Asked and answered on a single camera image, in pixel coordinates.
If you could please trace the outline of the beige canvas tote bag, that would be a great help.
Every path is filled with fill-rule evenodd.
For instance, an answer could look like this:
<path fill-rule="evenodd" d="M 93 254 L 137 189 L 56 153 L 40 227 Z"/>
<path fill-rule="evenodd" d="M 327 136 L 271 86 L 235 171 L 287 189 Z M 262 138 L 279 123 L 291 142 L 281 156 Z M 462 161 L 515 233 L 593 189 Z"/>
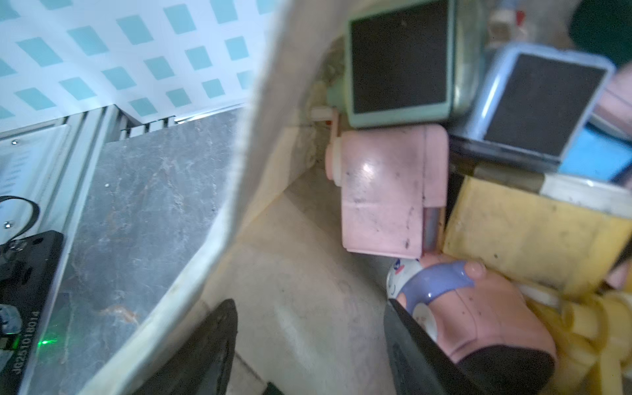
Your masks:
<path fill-rule="evenodd" d="M 391 300 L 388 271 L 400 258 L 343 247 L 341 189 L 325 169 L 333 129 L 444 128 L 444 122 L 353 128 L 327 103 L 329 87 L 345 73 L 347 22 L 384 2 L 392 1 L 281 3 L 273 47 L 240 113 L 217 219 L 156 308 L 83 393 L 136 394 L 232 299 L 235 356 L 283 393 L 396 394 L 383 316 Z M 448 204 L 441 249 L 422 257 L 448 255 L 447 221 Z M 631 380 L 629 286 L 602 291 L 601 283 L 593 293 L 569 297 L 499 274 L 517 286 L 556 346 L 555 371 L 537 394 L 624 393 Z"/>

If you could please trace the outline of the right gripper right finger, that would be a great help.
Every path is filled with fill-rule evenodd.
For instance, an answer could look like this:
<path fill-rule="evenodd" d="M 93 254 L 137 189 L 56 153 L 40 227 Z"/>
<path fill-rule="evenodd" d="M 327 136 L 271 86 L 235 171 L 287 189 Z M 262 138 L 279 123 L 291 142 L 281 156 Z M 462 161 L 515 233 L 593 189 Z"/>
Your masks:
<path fill-rule="evenodd" d="M 398 301 L 385 306 L 383 325 L 397 394 L 483 394 Z"/>

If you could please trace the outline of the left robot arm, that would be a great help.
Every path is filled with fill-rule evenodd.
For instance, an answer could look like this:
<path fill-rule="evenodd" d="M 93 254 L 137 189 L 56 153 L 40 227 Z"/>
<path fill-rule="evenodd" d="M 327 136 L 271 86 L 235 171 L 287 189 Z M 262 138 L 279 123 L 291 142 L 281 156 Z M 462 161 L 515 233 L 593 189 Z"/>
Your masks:
<path fill-rule="evenodd" d="M 10 200 L 28 203 L 31 216 L 1 245 L 2 394 L 19 393 L 64 244 L 64 235 L 55 230 L 24 238 L 39 219 L 40 207 L 24 197 L 1 197 Z"/>

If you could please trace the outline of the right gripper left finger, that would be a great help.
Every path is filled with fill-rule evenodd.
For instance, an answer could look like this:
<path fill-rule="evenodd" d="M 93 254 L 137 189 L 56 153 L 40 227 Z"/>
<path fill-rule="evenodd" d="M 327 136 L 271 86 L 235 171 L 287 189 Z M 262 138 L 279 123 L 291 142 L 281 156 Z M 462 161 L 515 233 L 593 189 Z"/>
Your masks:
<path fill-rule="evenodd" d="M 238 332 L 235 301 L 227 299 L 137 394 L 225 394 Z"/>

